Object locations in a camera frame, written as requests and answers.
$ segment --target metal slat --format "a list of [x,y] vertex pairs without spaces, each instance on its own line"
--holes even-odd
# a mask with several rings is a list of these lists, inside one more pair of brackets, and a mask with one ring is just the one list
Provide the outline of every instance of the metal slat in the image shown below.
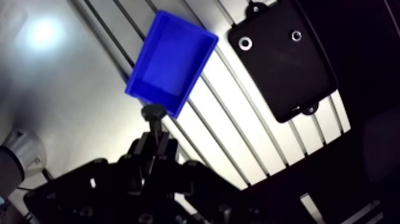
[[246,8],[248,2],[246,0],[215,0],[226,10],[226,13],[232,18],[232,20],[238,24],[246,19]]
[[135,21],[139,30],[147,35],[151,23],[153,22],[154,13],[150,6],[144,0],[115,0],[119,1],[124,7],[130,18]]
[[213,52],[204,68],[204,76],[212,83],[240,127],[243,139],[268,172],[276,173],[284,168],[279,154],[275,150],[267,133],[241,93],[240,88],[224,66],[218,55]]
[[218,143],[212,138],[210,132],[199,120],[192,107],[185,104],[177,121],[192,138],[193,142],[201,149],[214,170],[240,189],[245,189],[247,184],[238,174],[229,159],[224,155]]
[[69,0],[68,3],[76,10],[78,17],[83,20],[84,25],[87,26],[87,28],[95,36],[95,39],[102,46],[102,49],[105,51],[113,65],[118,70],[121,78],[126,82],[129,78],[128,73],[132,67],[126,60],[123,60],[122,53],[117,49],[111,38],[107,35],[106,31],[104,29],[99,29],[99,27],[101,27],[99,21],[97,21],[94,15],[90,16],[88,13],[86,13],[86,10],[89,9],[87,6],[85,7],[84,4],[82,4],[79,0]]
[[228,67],[240,89],[246,95],[247,100],[255,110],[278,152],[283,152],[283,158],[286,158],[289,164],[294,164],[302,159],[304,155],[291,128],[288,124],[280,124],[275,120],[255,86],[254,81],[229,45],[226,32],[230,29],[230,24],[225,20],[215,1],[204,0],[199,2],[196,0],[187,0],[186,2],[201,20],[202,24],[220,37],[216,51],[219,52],[219,56],[224,61],[224,64]]
[[266,175],[257,165],[250,150],[240,137],[235,127],[230,122],[224,111],[220,108],[214,96],[207,91],[207,86],[202,79],[199,79],[190,94],[193,103],[199,108],[199,112],[210,125],[217,138],[222,144],[222,149],[227,157],[236,163],[245,179],[250,184],[255,184],[266,178]]
[[125,59],[133,67],[142,47],[140,37],[111,1],[85,0],[90,11],[106,29]]
[[339,117],[340,123],[342,125],[342,131],[344,133],[348,132],[351,128],[349,119],[347,118],[347,113],[345,106],[343,105],[342,98],[340,97],[340,93],[336,90],[334,93],[331,94],[331,99],[335,105],[335,109],[337,115]]
[[310,116],[299,114],[292,119],[308,154],[322,148],[323,144],[318,130]]
[[335,112],[329,102],[329,97],[320,101],[315,119],[319,124],[326,144],[329,144],[340,136],[340,130],[336,121]]

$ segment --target black plastic part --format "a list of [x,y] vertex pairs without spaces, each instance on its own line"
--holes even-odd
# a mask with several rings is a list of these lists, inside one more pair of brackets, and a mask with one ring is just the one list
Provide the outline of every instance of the black plastic part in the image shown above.
[[[297,30],[302,38],[294,41]],[[239,40],[248,37],[250,49]],[[336,76],[317,34],[296,0],[281,0],[233,27],[229,42],[276,120],[286,122],[336,90]]]
[[6,199],[24,181],[24,170],[18,158],[5,146],[0,146],[0,171],[0,197]]

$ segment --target blue plastic bin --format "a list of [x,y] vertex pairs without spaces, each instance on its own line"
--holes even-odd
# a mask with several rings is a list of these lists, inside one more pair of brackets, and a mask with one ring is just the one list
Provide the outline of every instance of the blue plastic bin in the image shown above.
[[165,11],[158,11],[125,93],[162,104],[177,118],[218,37]]

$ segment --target cable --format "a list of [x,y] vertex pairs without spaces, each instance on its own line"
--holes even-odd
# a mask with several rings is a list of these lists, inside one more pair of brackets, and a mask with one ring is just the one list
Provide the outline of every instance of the cable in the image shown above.
[[17,189],[18,189],[18,190],[21,190],[21,191],[33,191],[33,189],[22,188],[22,187],[20,187],[20,186],[18,186]]
[[50,172],[47,169],[42,170],[42,175],[45,177],[47,182],[50,182],[54,179],[53,176],[50,174]]

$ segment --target black mount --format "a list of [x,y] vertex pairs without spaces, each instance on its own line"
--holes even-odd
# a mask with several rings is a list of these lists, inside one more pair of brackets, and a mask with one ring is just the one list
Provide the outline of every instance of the black mount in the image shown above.
[[[164,107],[147,105],[150,132],[135,140],[117,163],[99,158],[28,192],[24,201],[39,223],[261,223],[263,212],[202,163],[176,162],[176,139],[161,130]],[[175,193],[197,209],[194,219]]]

